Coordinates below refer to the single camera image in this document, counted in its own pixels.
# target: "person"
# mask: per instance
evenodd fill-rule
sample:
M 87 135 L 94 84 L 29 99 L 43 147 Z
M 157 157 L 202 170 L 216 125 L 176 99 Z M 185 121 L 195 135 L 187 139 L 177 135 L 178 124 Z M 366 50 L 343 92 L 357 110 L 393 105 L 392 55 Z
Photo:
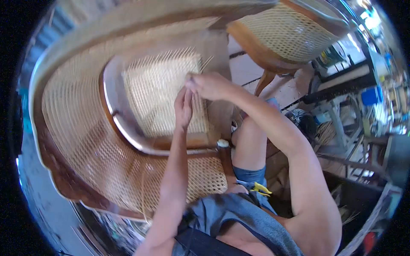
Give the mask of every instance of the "person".
M 294 217 L 277 216 L 265 196 L 228 181 L 224 194 L 187 205 L 187 128 L 192 95 L 226 100 L 246 112 L 232 135 L 237 179 L 266 182 L 267 138 L 287 157 Z M 140 255 L 335 255 L 342 221 L 307 139 L 280 111 L 218 73 L 188 75 L 176 97 L 175 131 L 153 223 Z

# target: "denim shorts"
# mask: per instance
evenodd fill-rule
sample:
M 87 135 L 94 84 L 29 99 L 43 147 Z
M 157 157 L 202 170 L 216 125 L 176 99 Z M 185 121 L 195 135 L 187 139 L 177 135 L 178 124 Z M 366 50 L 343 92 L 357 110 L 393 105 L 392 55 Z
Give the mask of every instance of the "denim shorts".
M 266 187 L 267 183 L 265 179 L 265 171 L 266 171 L 266 166 L 257 171 L 245 170 L 245 169 L 238 168 L 235 166 L 233 167 L 233 172 L 235 173 L 235 176 L 238 180 L 245 181 L 245 182 L 257 182 Z M 275 210 L 269 204 L 267 196 L 256 193 L 256 198 L 259 204 L 261 205 L 261 207 L 276 214 Z

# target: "rattan strand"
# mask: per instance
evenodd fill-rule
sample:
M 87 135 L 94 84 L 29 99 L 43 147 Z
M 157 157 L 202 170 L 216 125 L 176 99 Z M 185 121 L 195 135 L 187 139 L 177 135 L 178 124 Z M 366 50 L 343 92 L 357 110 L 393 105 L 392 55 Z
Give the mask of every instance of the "rattan strand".
M 172 135 L 175 129 L 174 99 L 184 86 L 185 75 L 200 73 L 202 65 L 199 53 L 193 48 L 182 48 L 135 60 L 123 72 L 131 110 L 146 137 Z M 194 95 L 192 107 L 188 132 L 209 132 L 205 100 Z
M 269 49 L 283 58 L 308 62 L 338 37 L 283 3 L 239 19 Z
M 155 210 L 166 159 L 137 154 L 112 129 L 99 95 L 99 76 L 105 64 L 137 43 L 205 28 L 215 20 L 174 23 L 106 41 L 70 58 L 47 82 L 42 112 L 54 143 L 77 175 L 119 207 Z M 190 159 L 188 165 L 188 202 L 226 190 L 218 158 Z

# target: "man's left hand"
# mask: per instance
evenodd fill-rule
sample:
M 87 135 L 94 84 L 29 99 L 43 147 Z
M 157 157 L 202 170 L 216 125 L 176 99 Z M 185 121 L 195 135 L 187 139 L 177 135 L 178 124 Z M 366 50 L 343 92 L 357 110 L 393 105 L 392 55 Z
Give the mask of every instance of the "man's left hand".
M 185 86 L 179 91 L 175 102 L 175 128 L 188 129 L 189 122 L 192 118 L 192 91 Z

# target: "cane chair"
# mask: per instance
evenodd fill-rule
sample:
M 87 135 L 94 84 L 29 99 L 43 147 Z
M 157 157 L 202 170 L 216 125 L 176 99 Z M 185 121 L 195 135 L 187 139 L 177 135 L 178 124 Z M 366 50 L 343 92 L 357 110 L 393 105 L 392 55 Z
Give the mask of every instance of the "cane chair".
M 126 2 L 52 45 L 33 71 L 29 109 L 56 190 L 87 208 L 152 218 L 172 139 L 169 102 L 182 75 L 218 71 L 230 79 L 226 24 L 275 3 Z M 161 73 L 168 69 L 178 75 L 168 74 L 166 87 Z M 196 97 L 194 106 L 187 202 L 223 193 L 235 178 L 229 152 L 216 145 L 230 138 L 233 105 Z M 150 111 L 164 116 L 164 127 Z
M 280 0 L 272 9 L 229 23 L 227 31 L 264 69 L 259 95 L 276 75 L 294 75 L 356 26 L 324 0 Z

